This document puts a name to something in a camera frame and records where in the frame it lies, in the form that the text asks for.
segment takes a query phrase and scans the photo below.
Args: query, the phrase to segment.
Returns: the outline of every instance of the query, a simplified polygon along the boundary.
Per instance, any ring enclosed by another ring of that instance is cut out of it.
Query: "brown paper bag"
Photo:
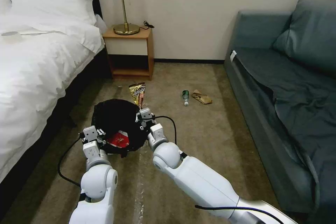
[[[212,100],[209,96],[202,94],[200,91],[198,91],[197,89],[193,92],[192,96],[198,100],[199,102],[203,103],[203,104],[210,104],[212,103]]]

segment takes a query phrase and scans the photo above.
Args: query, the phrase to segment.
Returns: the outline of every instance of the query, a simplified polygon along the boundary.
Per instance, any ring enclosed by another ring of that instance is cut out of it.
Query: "sofa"
[[[281,209],[315,223],[336,223],[335,3],[239,11],[224,63]]]

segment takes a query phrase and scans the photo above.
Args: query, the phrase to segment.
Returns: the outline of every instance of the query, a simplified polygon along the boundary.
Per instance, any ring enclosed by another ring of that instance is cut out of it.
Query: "black trash bag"
[[[121,154],[126,157],[129,151],[136,151],[142,147],[147,140],[149,128],[141,130],[141,124],[135,122],[139,107],[126,100],[112,99],[98,103],[93,111],[91,125],[103,130],[105,139],[112,138],[119,131],[126,132],[129,144],[127,147],[118,148],[108,142],[100,145],[100,149],[106,153]]]

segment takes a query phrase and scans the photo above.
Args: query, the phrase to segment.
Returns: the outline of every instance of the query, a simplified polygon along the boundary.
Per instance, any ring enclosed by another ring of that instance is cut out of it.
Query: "black cable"
[[[154,119],[156,119],[156,118],[167,118],[167,119],[169,119],[172,123],[173,123],[173,125],[174,125],[174,131],[175,131],[175,144],[177,145],[177,140],[176,140],[176,125],[175,125],[175,122],[174,122],[174,120],[173,119],[171,119],[170,117],[167,117],[167,116],[163,116],[163,115],[161,115],[161,116],[155,116],[154,117]]]
[[[154,25],[149,24],[146,20],[143,23],[143,25],[147,26],[147,28],[143,28],[140,26],[141,29],[148,30],[149,28],[155,28]]]
[[[266,211],[257,209],[257,208],[248,208],[248,207],[239,207],[239,206],[221,206],[221,207],[204,207],[204,206],[199,206],[199,205],[195,205],[196,208],[198,209],[202,209],[202,210],[249,210],[249,211],[256,211],[256,212],[260,212],[263,214],[266,214],[270,217],[272,217],[273,219],[275,219],[277,222],[279,222],[280,224],[284,224],[281,220],[279,220],[279,218],[275,217],[273,214],[270,214]]]
[[[81,136],[78,136],[78,139],[72,144],[70,145],[70,147],[63,153],[63,155],[61,156],[61,158],[59,159],[58,165],[57,165],[57,172],[59,174],[59,176],[61,176],[62,179],[65,179],[66,181],[69,181],[70,183],[81,187],[81,185],[67,177],[65,177],[62,173],[61,173],[61,163],[63,161],[63,158],[65,157],[65,155],[69,152],[69,150],[80,140]]]

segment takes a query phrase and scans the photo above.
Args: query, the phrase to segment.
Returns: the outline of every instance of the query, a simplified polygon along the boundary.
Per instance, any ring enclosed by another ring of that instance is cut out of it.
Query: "wooden nightstand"
[[[152,79],[154,45],[152,29],[140,29],[133,35],[118,35],[113,28],[103,34],[113,77]]]

